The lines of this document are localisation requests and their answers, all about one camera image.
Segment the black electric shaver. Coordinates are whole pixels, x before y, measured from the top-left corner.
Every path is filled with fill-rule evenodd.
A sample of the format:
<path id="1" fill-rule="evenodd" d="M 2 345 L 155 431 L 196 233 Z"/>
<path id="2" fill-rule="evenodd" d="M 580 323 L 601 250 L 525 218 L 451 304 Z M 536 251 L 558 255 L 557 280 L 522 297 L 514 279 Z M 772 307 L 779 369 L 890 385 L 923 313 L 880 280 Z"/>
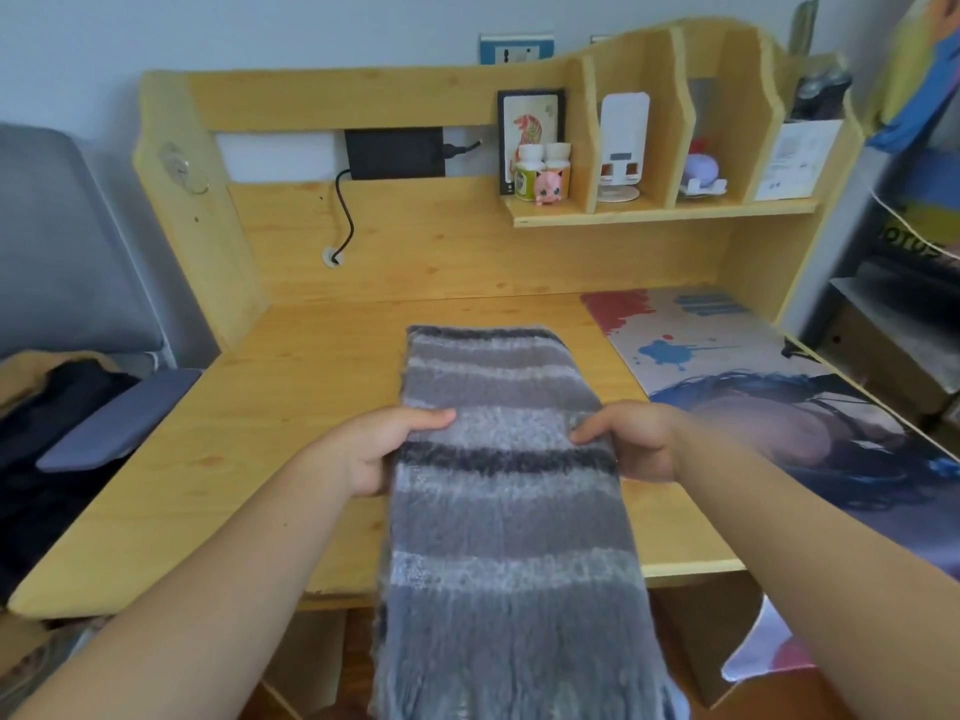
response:
<path id="1" fill-rule="evenodd" d="M 844 100 L 853 79 L 853 75 L 839 65 L 804 75 L 798 81 L 786 121 L 843 119 Z"/>

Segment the person's left forearm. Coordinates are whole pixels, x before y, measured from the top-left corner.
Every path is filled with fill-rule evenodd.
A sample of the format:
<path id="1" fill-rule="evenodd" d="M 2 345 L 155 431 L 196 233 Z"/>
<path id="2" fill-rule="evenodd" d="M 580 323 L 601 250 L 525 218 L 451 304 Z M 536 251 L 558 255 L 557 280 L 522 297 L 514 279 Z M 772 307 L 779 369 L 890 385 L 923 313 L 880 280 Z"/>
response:
<path id="1" fill-rule="evenodd" d="M 332 435 L 301 450 L 11 720 L 235 720 L 352 492 Z"/>

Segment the wooden desk hutch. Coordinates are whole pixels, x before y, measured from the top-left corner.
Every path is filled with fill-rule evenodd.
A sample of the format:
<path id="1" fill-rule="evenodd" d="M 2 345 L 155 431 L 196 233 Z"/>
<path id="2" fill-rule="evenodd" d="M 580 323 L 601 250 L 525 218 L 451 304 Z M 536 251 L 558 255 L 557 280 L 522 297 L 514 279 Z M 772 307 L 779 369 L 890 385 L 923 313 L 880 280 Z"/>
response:
<path id="1" fill-rule="evenodd" d="M 217 530 L 292 453 L 395 401 L 414 324 L 552 329 L 602 399 L 641 387 L 582 293 L 719 285 L 779 325 L 863 148 L 852 96 L 813 195 L 755 201 L 799 76 L 766 32 L 723 18 L 623 33 L 505 66 L 147 71 L 133 164 L 221 355 L 8 601 L 33 619 L 112 615 Z M 325 181 L 240 184 L 216 133 L 497 123 L 500 90 L 563 88 L 570 200 L 500 196 L 490 176 L 346 182 L 343 234 Z M 640 195 L 598 201 L 607 95 L 644 92 Z M 691 141 L 726 194 L 679 197 Z M 177 144 L 206 174 L 191 195 L 160 163 Z"/>

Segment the white phone stand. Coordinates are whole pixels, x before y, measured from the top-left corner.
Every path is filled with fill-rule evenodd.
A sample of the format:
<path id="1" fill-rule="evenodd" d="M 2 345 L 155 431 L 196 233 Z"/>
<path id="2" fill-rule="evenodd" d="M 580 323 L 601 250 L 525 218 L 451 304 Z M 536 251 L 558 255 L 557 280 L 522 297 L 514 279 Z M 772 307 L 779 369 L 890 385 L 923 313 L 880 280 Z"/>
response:
<path id="1" fill-rule="evenodd" d="M 644 92 L 615 93 L 602 99 L 598 202 L 625 204 L 640 196 L 650 103 Z"/>

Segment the person's left hand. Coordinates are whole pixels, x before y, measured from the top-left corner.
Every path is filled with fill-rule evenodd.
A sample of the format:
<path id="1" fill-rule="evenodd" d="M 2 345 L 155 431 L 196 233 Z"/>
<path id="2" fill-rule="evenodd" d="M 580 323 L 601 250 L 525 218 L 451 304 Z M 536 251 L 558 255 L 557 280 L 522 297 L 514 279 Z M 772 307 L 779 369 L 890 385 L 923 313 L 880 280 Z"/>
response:
<path id="1" fill-rule="evenodd" d="M 319 464 L 329 468 L 349 488 L 352 496 L 367 497 L 382 493 L 387 483 L 387 461 L 408 440 L 377 440 L 376 412 L 385 408 L 390 407 L 356 415 L 334 427 L 316 442 Z"/>

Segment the black power adapter box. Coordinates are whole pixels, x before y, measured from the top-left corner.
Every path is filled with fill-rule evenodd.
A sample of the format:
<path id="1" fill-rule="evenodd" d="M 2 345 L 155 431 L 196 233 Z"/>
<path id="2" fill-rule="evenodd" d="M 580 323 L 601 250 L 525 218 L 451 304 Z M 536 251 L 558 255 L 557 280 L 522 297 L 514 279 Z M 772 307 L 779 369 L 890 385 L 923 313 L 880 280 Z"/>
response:
<path id="1" fill-rule="evenodd" d="M 346 129 L 343 138 L 354 181 L 446 176 L 441 127 Z"/>

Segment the cardboard box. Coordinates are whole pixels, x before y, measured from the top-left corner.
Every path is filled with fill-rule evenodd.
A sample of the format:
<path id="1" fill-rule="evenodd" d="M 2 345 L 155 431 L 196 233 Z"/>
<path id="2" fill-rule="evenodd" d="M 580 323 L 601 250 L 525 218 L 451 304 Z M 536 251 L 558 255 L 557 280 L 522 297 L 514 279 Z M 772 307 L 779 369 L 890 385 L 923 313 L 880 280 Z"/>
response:
<path id="1" fill-rule="evenodd" d="M 818 353 L 924 432 L 960 406 L 960 386 L 939 385 L 852 303 L 844 303 L 831 318 Z"/>

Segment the clear suction hook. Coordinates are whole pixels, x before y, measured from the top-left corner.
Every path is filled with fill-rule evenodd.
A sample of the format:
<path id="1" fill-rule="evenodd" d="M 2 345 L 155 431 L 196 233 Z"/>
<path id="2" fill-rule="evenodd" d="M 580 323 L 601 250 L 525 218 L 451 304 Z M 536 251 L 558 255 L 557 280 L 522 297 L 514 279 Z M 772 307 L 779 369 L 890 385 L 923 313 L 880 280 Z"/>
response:
<path id="1" fill-rule="evenodd" d="M 210 192 L 210 179 L 176 143 L 162 143 L 157 155 L 168 178 L 184 192 L 191 196 L 204 196 Z"/>

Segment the purple plush toy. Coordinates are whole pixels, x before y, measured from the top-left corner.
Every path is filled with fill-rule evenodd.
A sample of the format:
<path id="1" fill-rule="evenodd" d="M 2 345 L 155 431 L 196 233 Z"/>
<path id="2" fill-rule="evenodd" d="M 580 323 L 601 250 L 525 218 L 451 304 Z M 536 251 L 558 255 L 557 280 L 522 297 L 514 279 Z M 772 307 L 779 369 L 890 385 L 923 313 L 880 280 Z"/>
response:
<path id="1" fill-rule="evenodd" d="M 721 176 L 719 164 L 706 151 L 703 139 L 694 138 L 689 147 L 678 187 L 685 200 L 719 198 L 727 193 L 728 180 Z"/>

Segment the person's right hand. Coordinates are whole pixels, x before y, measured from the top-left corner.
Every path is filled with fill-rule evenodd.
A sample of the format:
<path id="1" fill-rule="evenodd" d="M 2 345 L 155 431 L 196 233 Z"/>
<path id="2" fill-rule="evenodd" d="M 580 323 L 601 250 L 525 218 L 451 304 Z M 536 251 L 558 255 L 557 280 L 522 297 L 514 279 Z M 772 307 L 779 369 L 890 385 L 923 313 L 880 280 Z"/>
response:
<path id="1" fill-rule="evenodd" d="M 688 416 L 674 407 L 636 400 L 606 404 L 573 429 L 569 438 L 586 445 L 610 437 L 619 475 L 649 483 L 682 481 L 678 449 Z"/>

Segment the blue and white wall socket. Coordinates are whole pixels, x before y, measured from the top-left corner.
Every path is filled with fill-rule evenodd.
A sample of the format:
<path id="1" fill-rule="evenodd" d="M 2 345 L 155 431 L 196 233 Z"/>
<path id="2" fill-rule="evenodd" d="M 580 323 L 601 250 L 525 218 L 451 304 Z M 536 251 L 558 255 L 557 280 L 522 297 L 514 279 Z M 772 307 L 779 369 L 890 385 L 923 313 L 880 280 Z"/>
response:
<path id="1" fill-rule="evenodd" d="M 478 63 L 485 66 L 551 59 L 554 53 L 552 33 L 491 33 L 478 38 Z"/>

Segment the grey office chair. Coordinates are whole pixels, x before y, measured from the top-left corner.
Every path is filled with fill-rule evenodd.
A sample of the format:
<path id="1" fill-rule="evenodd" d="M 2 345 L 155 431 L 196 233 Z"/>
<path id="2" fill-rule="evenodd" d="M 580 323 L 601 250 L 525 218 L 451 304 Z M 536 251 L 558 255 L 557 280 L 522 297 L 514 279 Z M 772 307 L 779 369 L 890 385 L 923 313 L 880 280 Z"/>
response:
<path id="1" fill-rule="evenodd" d="M 138 383 L 60 437 L 42 472 L 125 459 L 193 388 L 175 368 L 119 223 L 80 145 L 54 129 L 0 122 L 0 355 L 88 350 Z"/>

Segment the person's right forearm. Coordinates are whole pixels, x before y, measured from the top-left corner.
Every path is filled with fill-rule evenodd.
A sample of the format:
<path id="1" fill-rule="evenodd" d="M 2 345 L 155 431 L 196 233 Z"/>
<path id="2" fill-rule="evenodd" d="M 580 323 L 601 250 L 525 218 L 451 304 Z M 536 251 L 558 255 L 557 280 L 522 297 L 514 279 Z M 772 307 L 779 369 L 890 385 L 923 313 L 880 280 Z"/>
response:
<path id="1" fill-rule="evenodd" d="M 670 409 L 680 483 L 861 720 L 960 720 L 960 581 Z"/>

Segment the grey striped fuzzy scarf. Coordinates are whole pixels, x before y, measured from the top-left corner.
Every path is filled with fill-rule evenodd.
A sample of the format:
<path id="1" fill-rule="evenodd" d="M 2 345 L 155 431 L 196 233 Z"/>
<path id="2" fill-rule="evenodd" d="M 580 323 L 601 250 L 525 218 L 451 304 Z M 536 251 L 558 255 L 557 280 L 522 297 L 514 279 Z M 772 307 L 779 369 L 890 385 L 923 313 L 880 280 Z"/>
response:
<path id="1" fill-rule="evenodd" d="M 413 325 L 404 406 L 452 409 L 393 459 L 371 651 L 375 720 L 690 720 L 612 441 L 542 327 Z"/>

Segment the blue and yellow hanging fabric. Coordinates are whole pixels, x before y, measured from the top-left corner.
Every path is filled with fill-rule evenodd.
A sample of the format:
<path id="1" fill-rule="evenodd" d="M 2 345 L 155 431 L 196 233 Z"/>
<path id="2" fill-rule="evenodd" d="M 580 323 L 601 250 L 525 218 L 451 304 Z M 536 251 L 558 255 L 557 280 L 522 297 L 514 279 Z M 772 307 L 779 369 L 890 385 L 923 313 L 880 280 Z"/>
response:
<path id="1" fill-rule="evenodd" d="M 960 0 L 914 0 L 897 25 L 863 118 L 866 146 L 907 150 L 960 88 Z"/>

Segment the printed poster mat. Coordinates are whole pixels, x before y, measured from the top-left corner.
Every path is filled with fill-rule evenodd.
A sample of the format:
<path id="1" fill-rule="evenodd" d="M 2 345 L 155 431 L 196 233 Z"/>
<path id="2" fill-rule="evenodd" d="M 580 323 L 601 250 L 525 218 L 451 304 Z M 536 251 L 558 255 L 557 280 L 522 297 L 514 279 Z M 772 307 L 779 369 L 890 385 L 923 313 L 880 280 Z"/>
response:
<path id="1" fill-rule="evenodd" d="M 960 460 L 712 287 L 581 302 L 652 402 L 718 423 L 960 582 Z"/>

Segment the framed picture with red figure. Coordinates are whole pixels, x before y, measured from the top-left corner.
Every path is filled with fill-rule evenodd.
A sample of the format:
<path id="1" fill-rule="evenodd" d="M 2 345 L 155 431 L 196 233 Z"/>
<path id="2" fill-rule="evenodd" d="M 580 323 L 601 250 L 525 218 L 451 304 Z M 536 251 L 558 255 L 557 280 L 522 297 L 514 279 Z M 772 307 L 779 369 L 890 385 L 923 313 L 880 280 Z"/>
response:
<path id="1" fill-rule="evenodd" d="M 564 143 L 567 92 L 564 88 L 500 90 L 496 94 L 499 194 L 514 193 L 520 147 Z"/>

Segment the white paper box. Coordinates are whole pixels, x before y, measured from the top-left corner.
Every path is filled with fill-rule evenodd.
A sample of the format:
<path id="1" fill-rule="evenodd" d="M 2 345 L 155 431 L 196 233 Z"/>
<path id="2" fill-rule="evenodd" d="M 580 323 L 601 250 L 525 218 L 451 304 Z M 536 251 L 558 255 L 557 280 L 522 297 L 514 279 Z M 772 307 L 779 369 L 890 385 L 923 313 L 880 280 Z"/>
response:
<path id="1" fill-rule="evenodd" d="M 776 137 L 754 200 L 811 198 L 843 123 L 843 119 L 786 120 Z"/>

